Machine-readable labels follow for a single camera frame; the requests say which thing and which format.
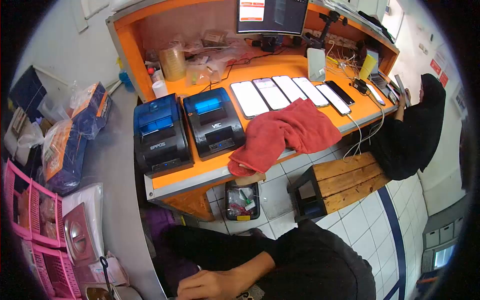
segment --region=pink crate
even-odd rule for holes
[[[31,248],[40,281],[48,296],[56,300],[79,299],[82,295],[68,254],[34,243],[31,243]]]
[[[24,228],[14,222],[14,198],[19,199],[22,192],[15,190],[17,186],[28,186],[28,224],[29,229]],[[63,229],[63,218],[61,210],[61,197],[56,193],[52,193],[40,184],[33,181],[33,179],[22,173],[10,160],[7,161],[5,170],[5,192],[7,199],[7,206],[9,209],[9,216],[12,223],[13,230],[17,235],[24,240],[34,240],[47,247],[60,248],[66,247],[65,232]],[[50,197],[55,201],[55,224],[57,231],[57,239],[51,239],[40,234],[40,192]]]

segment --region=eppos printer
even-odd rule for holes
[[[159,177],[193,167],[182,116],[176,94],[135,107],[134,150],[145,175]]]
[[[202,161],[245,143],[243,127],[223,87],[184,98],[183,107]]]

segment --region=wooden seat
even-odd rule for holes
[[[287,191],[294,195],[295,222],[331,214],[386,185],[391,179],[370,152],[313,165]],[[311,182],[315,196],[302,199],[299,188]]]

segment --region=blue floor stripe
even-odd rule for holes
[[[384,186],[378,190],[378,195],[382,200],[384,205],[385,211],[387,213],[388,222],[390,223],[390,227],[392,228],[392,235],[393,240],[395,242],[396,248],[396,257],[398,260],[398,275],[399,280],[392,288],[390,292],[384,297],[384,300],[390,300],[390,298],[395,294],[396,290],[398,291],[398,300],[405,299],[405,285],[407,281],[407,265],[405,263],[405,249],[403,248],[403,238],[402,238],[402,231],[400,230],[400,224],[398,223],[398,219],[396,217],[395,208],[393,207],[392,199],[390,199],[390,195],[388,194],[387,187]]]

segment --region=hand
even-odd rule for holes
[[[235,269],[217,272],[202,270],[180,281],[177,300],[231,300],[243,292],[244,279]]]

